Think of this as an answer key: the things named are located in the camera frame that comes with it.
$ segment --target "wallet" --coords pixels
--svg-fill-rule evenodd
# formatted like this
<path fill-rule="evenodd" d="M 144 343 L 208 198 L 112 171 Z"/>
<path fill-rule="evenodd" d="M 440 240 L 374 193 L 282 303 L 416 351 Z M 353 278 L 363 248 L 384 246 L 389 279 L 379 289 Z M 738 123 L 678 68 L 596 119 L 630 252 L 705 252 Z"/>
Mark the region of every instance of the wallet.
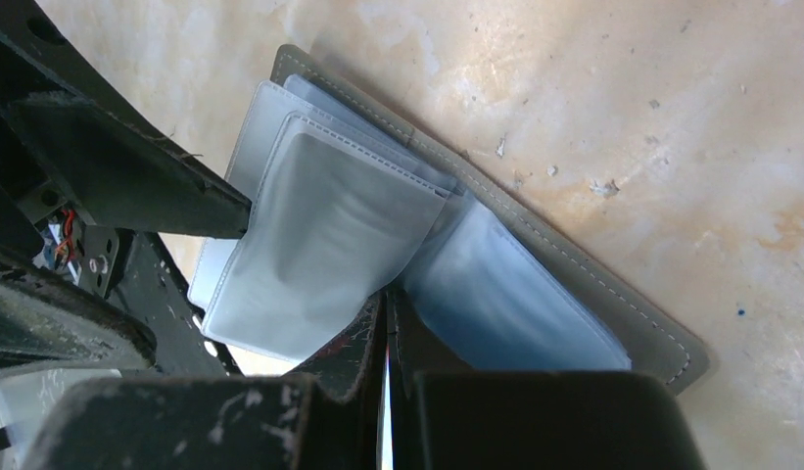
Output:
<path fill-rule="evenodd" d="M 228 182 L 243 239 L 208 239 L 189 289 L 206 336 L 300 362 L 387 285 L 473 367 L 632 369 L 674 393 L 709 367 L 698 338 L 457 152 L 280 48 Z"/>

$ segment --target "screw hole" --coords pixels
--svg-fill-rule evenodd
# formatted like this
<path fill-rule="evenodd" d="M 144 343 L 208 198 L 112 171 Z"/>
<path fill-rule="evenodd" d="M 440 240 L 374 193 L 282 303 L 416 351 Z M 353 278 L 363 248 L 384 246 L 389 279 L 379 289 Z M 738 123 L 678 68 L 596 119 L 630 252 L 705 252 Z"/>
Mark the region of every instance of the screw hole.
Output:
<path fill-rule="evenodd" d="M 44 17 L 34 17 L 26 21 L 26 27 L 29 32 L 35 34 L 35 37 L 44 42 L 56 46 L 63 46 L 67 44 L 65 37 L 50 23 L 50 20 Z"/>
<path fill-rule="evenodd" d="M 41 191 L 41 204 L 48 208 L 52 208 L 53 206 L 59 204 L 59 195 L 51 189 L 45 189 L 44 191 Z"/>

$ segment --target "white stitching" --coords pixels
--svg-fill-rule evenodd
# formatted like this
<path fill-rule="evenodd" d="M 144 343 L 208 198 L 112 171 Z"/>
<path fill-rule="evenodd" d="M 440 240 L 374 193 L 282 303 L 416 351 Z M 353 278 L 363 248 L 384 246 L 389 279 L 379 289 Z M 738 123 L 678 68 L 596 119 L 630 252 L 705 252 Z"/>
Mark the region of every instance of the white stitching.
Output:
<path fill-rule="evenodd" d="M 548 243 L 549 245 L 551 245 L 551 247 L 552 247 L 552 248 L 554 248 L 555 250 L 557 250 L 557 252 L 559 252 L 561 255 L 563 255 L 564 257 L 566 257 L 566 258 L 567 258 L 567 259 L 569 259 L 570 261 L 572 261 L 572 262 L 574 262 L 575 264 L 577 264 L 577 265 L 578 265 L 578 266 L 579 266 L 579 267 L 580 267 L 582 270 L 584 270 L 584 271 L 588 272 L 588 273 L 589 273 L 589 276 L 590 276 L 592 279 L 594 279 L 595 281 L 597 281 L 597 283 L 598 283 L 598 284 L 600 284 L 600 285 L 601 285 L 601 286 L 603 286 L 605 289 L 607 289 L 607 290 L 608 290 L 610 293 L 612 293 L 612 295 L 614 295 L 614 296 L 615 296 L 615 297 L 617 297 L 617 298 L 618 298 L 618 299 L 619 299 L 621 302 L 623 302 L 624 304 L 626 304 L 627 306 L 629 306 L 629 307 L 630 307 L 630 308 L 631 308 L 633 311 L 636 311 L 636 312 L 637 312 L 637 313 L 638 313 L 640 316 L 642 316 L 643 318 L 645 318 L 645 319 L 647 319 L 647 320 L 651 321 L 651 322 L 652 322 L 652 326 L 653 326 L 653 328 L 657 328 L 659 331 L 661 331 L 662 333 L 664 333 L 665 335 L 667 335 L 667 337 L 668 337 L 669 339 L 671 339 L 671 340 L 672 340 L 672 341 L 673 341 L 675 344 L 677 344 L 677 345 L 679 346 L 679 348 L 681 348 L 681 349 L 682 349 L 682 351 L 685 353 L 685 357 L 686 357 L 686 362 L 685 362 L 685 364 L 682 366 L 681 370 L 679 370 L 679 372 L 678 372 L 678 373 L 676 373 L 676 375 L 674 375 L 672 378 L 670 378 L 670 380 L 668 380 L 668 381 L 666 382 L 666 384 L 667 384 L 667 385 L 670 385 L 670 384 L 672 384 L 673 382 L 675 382 L 675 381 L 676 381 L 676 380 L 677 380 L 677 379 L 678 379 L 678 378 L 679 378 L 679 377 L 680 377 L 682 374 L 684 374 L 684 373 L 687 371 L 687 369 L 689 368 L 689 364 L 690 364 L 690 356 L 689 356 L 689 352 L 687 351 L 687 349 L 685 348 L 685 346 L 684 346 L 684 345 L 683 345 L 683 344 L 682 344 L 680 341 L 678 341 L 678 340 L 677 340 L 677 339 L 676 339 L 676 338 L 675 338 L 673 335 L 671 335 L 671 334 L 667 333 L 667 331 L 666 331 L 666 330 L 665 330 L 665 329 L 664 329 L 662 326 L 660 326 L 658 323 L 656 323 L 655 321 L 650 320 L 649 316 L 647 316 L 647 315 L 646 315 L 646 314 L 645 314 L 643 311 L 641 311 L 640 309 L 638 309 L 638 307 L 637 307 L 637 306 L 635 306 L 635 305 L 633 305 L 632 303 L 630 303 L 630 302 L 629 302 L 628 300 L 626 300 L 626 299 L 625 299 L 623 296 L 621 296 L 621 295 L 619 295 L 617 292 L 615 292 L 615 290 L 613 290 L 612 288 L 610 288 L 609 286 L 607 286 L 605 282 L 603 282 L 602 280 L 598 279 L 598 278 L 597 278 L 597 277 L 594 275 L 594 273 L 593 273 L 593 272 L 589 271 L 589 269 L 588 269 L 587 267 L 585 267 L 583 264 L 581 264 L 580 262 L 578 262 L 576 259 L 574 259 L 574 258 L 570 257 L 570 256 L 569 256 L 569 254 L 567 254 L 567 253 L 566 253 L 564 250 L 562 250 L 562 249 L 558 248 L 558 247 L 557 247 L 557 245 L 555 245 L 554 243 L 552 243 L 550 240 L 548 240 L 548 238 L 546 238 L 546 237 L 545 237 L 545 236 L 544 236 L 542 233 L 540 233 L 540 232 L 539 232 L 539 231 L 538 231 L 538 230 L 537 230 L 537 229 L 536 229 L 536 228 L 535 228 L 535 227 L 534 227 L 534 226 L 531 224 L 531 222 L 529 222 L 528 220 L 526 220 L 526 219 L 524 219 L 523 217 L 521 217 L 521 216 L 520 216 L 520 215 L 519 215 L 519 214 L 518 214 L 516 211 L 512 210 L 512 209 L 511 209 L 511 208 L 508 206 L 508 204 L 506 204 L 505 202 L 501 201 L 501 200 L 500 200 L 500 199 L 497 197 L 497 195 L 495 195 L 495 194 L 494 194 L 494 193 L 492 193 L 492 192 L 491 192 L 491 191 L 490 191 L 488 188 L 486 188 L 485 186 L 483 186 L 483 184 L 482 184 L 482 183 L 480 183 L 480 182 L 479 182 L 479 181 L 478 181 L 476 178 L 474 178 L 472 175 L 470 175 L 470 174 L 469 174 L 467 171 L 465 171 L 464 169 L 462 169 L 462 168 L 461 168 L 461 167 L 460 167 L 460 166 L 459 166 L 459 165 L 458 165 L 458 164 L 457 164 L 455 161 L 452 161 L 452 160 L 448 159 L 448 158 L 447 158 L 445 155 L 443 155 L 443 154 L 442 154 L 442 152 L 440 152 L 438 149 L 433 149 L 433 148 L 431 148 L 430 146 L 428 146 L 427 144 L 424 144 L 423 142 L 419 141 L 418 139 L 415 139 L 415 138 L 412 136 L 412 134 L 408 135 L 408 134 L 407 134 L 407 133 L 405 133 L 403 130 L 398 129 L 397 127 L 395 127 L 394 125 L 392 125 L 391 123 L 389 123 L 389 122 L 388 122 L 386 119 L 384 119 L 384 118 L 382 118 L 382 117 L 378 116 L 377 114 L 375 114 L 374 112 L 372 112 L 370 109 L 366 108 L 364 105 L 362 105 L 362 104 L 361 104 L 359 101 L 357 101 L 355 98 L 353 98 L 352 96 L 350 96 L 349 94 L 347 94 L 347 92 L 345 92 L 344 90 L 342 90 L 341 88 L 339 88 L 339 87 L 338 87 L 338 86 L 337 86 L 335 83 L 332 83 L 331 81 L 327 80 L 326 78 L 324 78 L 323 76 L 321 76 L 320 74 L 318 74 L 318 72 L 316 72 L 315 70 L 313 70 L 313 69 L 312 69 L 310 66 L 308 66 L 308 65 L 304 64 L 303 62 L 301 62 L 300 60 L 296 59 L 295 57 L 292 57 L 290 54 L 285 54 L 285 53 L 284 53 L 284 54 L 281 54 L 280 58 L 278 59 L 278 61 L 277 61 L 277 67 L 275 68 L 275 73 L 274 73 L 274 81 L 279 81 L 279 80 L 280 80 L 280 70 L 281 70 L 281 67 L 282 67 L 282 65 L 283 65 L 283 58 L 284 58 L 284 57 L 288 57 L 288 58 L 289 58 L 289 59 L 291 59 L 291 60 L 292 60 L 292 62 L 294 62 L 294 63 L 295 63 L 295 64 L 296 64 L 298 67 L 300 67 L 300 68 L 304 69 L 304 70 L 305 70 L 305 71 L 307 71 L 308 73 L 311 73 L 313 76 L 316 76 L 316 77 L 317 77 L 319 80 L 323 81 L 324 83 L 326 83 L 327 85 L 329 85 L 330 87 L 332 87 L 334 90 L 336 90 L 336 91 L 338 91 L 339 93 L 341 93 L 341 94 L 342 94 L 342 95 L 343 95 L 345 98 L 347 98 L 347 100 L 349 100 L 349 101 L 350 101 L 351 103 L 353 103 L 354 105 L 358 106 L 358 107 L 359 107 L 359 108 L 360 108 L 362 111 L 364 111 L 365 113 L 368 113 L 368 114 L 369 114 L 369 115 L 371 115 L 372 117 L 374 117 L 374 118 L 376 118 L 376 119 L 378 119 L 378 120 L 380 120 L 380 121 L 384 122 L 384 124 L 386 124 L 386 125 L 387 125 L 387 126 L 389 126 L 391 129 L 393 129 L 393 130 L 394 130 L 394 131 L 395 131 L 395 132 L 396 132 L 398 135 L 400 135 L 400 136 L 404 137 L 404 138 L 405 138 L 405 139 L 407 139 L 408 141 L 412 141 L 412 142 L 413 142 L 414 144 L 416 144 L 416 145 L 419 145 L 419 146 L 421 146 L 421 147 L 423 147 L 423 148 L 427 149 L 429 152 L 432 152 L 432 153 L 436 154 L 437 156 L 439 156 L 439 158 L 441 158 L 441 159 L 442 159 L 442 161 L 443 161 L 445 164 L 452 165 L 452 166 L 453 166 L 453 167 L 454 167 L 456 170 L 458 170 L 460 173 L 462 173 L 463 175 L 465 175 L 465 176 L 466 176 L 468 179 L 470 179 L 471 181 L 473 181 L 473 182 L 474 182 L 474 183 L 475 183 L 477 186 L 479 186 L 479 187 L 480 187 L 480 189 L 482 189 L 483 191 L 485 191 L 486 193 L 488 193 L 488 195 L 489 195 L 489 196 L 491 196 L 491 198 L 492 198 L 492 199 L 494 199 L 495 201 L 497 201 L 497 202 L 499 203 L 499 205 L 500 205 L 500 206 L 501 206 L 501 207 L 502 207 L 504 210 L 506 210 L 506 211 L 508 211 L 508 212 L 511 212 L 511 214 L 513 214 L 515 217 L 517 217 L 517 219 L 519 219 L 519 220 L 520 220 L 521 222 L 523 222 L 523 223 L 524 223 L 524 224 L 525 224 L 527 227 L 529 227 L 529 228 L 530 228 L 530 229 L 531 229 L 531 230 L 532 230 L 532 231 L 533 231 L 535 234 L 537 234 L 537 235 L 538 235 L 538 236 L 539 236 L 539 237 L 540 237 L 540 238 L 541 238 L 543 241 L 545 241 L 546 243 Z"/>

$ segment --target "clear plastic pocket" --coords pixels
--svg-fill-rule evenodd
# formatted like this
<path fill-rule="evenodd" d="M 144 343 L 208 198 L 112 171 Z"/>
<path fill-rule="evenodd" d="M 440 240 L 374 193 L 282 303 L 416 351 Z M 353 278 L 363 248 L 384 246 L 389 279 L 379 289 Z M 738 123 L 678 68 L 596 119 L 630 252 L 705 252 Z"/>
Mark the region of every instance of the clear plastic pocket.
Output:
<path fill-rule="evenodd" d="M 484 369 L 628 369 L 621 344 L 470 193 L 402 274 L 422 321 Z"/>
<path fill-rule="evenodd" d="M 402 272 L 442 211 L 444 193 L 328 127 L 289 115 L 204 334 L 257 353 L 309 357 Z"/>
<path fill-rule="evenodd" d="M 260 187 L 260 179 L 268 165 L 269 154 L 284 119 L 293 112 L 304 113 L 329 130 L 346 136 L 364 149 L 381 155 L 387 162 L 402 170 L 417 175 L 447 194 L 453 190 L 456 180 L 452 176 L 435 171 L 415 159 L 404 148 L 390 148 L 385 143 L 370 137 L 381 132 L 358 117 L 346 107 L 333 110 L 341 118 L 318 109 L 280 86 L 264 82 L 258 88 L 246 121 L 231 157 L 226 180 L 249 199 L 254 199 Z M 212 301 L 219 276 L 228 262 L 237 240 L 206 239 L 194 278 L 188 288 L 188 300 L 201 308 L 208 308 Z"/>

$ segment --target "stained floor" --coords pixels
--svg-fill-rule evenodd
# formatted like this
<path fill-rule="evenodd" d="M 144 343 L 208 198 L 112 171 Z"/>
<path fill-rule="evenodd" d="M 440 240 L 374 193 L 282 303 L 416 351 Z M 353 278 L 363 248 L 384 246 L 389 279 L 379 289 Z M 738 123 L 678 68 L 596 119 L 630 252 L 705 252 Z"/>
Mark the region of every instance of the stained floor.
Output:
<path fill-rule="evenodd" d="M 310 51 L 709 345 L 680 402 L 712 468 L 804 468 L 804 0 L 41 4 L 219 174 L 277 47 Z"/>

